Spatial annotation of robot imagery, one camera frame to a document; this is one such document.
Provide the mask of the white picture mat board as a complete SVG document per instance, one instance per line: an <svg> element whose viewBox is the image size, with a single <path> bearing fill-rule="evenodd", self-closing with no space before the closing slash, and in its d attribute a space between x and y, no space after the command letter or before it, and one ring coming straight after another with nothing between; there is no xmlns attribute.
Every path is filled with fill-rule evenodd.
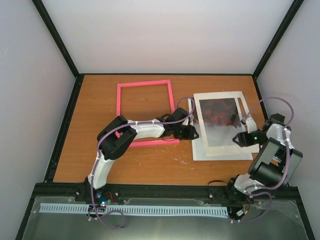
<svg viewBox="0 0 320 240"><path fill-rule="evenodd" d="M249 108L241 91L195 93L193 125L199 134L194 149L206 157L253 154L259 145L240 147L233 138L247 127L241 120Z"/></svg>

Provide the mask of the pink picture frame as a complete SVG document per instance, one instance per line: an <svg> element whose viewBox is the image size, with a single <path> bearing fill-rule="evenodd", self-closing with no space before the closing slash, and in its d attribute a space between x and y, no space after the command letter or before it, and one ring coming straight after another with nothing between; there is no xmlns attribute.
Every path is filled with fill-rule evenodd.
<svg viewBox="0 0 320 240"><path fill-rule="evenodd" d="M173 96L172 84L169 79L165 80L151 80L151 81L137 81L137 82L125 82L117 84L117 92L116 92L116 115L119 116L121 113L121 91L122 88L129 87L141 87L141 86L155 86L155 85L166 85L168 98L170 103L170 110L173 113L176 109L175 101ZM132 142L130 147L147 147L147 146L156 146L156 145L166 145L166 144L179 144L180 141L178 139L171 140L147 140L147 141L138 141Z"/></svg>

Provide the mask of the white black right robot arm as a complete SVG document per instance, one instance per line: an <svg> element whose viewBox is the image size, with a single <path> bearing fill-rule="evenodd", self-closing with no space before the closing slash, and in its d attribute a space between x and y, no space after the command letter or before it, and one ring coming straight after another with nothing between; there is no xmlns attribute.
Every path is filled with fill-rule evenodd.
<svg viewBox="0 0 320 240"><path fill-rule="evenodd" d="M241 148L259 147L246 174L232 177L224 190L229 203L237 203L252 197L258 190L276 190L286 186L303 158L290 140L291 128L285 125L285 117L272 114L262 129L237 133L232 141Z"/></svg>

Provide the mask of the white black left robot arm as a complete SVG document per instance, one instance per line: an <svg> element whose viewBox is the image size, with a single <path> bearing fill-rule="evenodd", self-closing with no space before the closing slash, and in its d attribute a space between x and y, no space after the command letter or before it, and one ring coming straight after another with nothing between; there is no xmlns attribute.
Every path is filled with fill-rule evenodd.
<svg viewBox="0 0 320 240"><path fill-rule="evenodd" d="M147 121L133 121L123 115L117 116L97 136L96 160L87 177L90 186L86 195L95 202L103 198L103 187L107 184L115 160L122 157L135 140L170 136L177 140L198 139L199 134L191 125L191 115L179 107L172 114Z"/></svg>

